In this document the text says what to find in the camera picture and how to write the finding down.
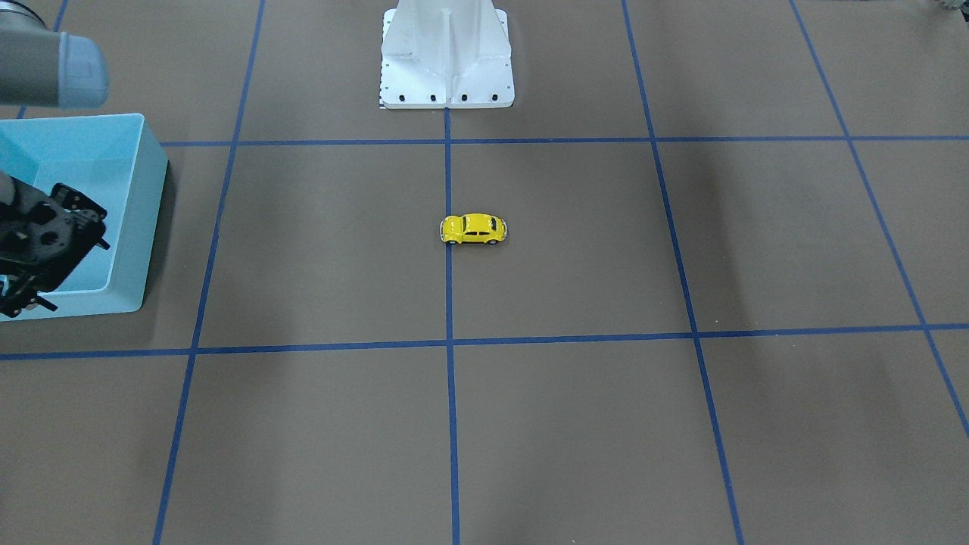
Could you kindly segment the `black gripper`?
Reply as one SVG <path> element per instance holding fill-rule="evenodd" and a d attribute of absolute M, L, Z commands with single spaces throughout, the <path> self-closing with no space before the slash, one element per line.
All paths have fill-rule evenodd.
<path fill-rule="evenodd" d="M 93 248 L 104 251 L 107 210 L 63 183 L 48 192 L 27 183 L 4 183 L 1 195 L 1 313 L 15 319 L 42 307 Z"/>

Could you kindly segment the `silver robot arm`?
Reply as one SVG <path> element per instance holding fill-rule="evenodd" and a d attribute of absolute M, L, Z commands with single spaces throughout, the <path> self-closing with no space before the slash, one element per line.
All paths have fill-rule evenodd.
<path fill-rule="evenodd" d="M 55 32 L 20 1 L 1 14 L 2 104 L 100 107 L 110 77 L 103 52 L 83 36 Z M 48 192 L 3 173 L 1 180 L 2 314 L 35 307 L 58 310 L 46 294 L 58 289 L 104 240 L 107 211 L 86 194 L 56 183 Z"/>

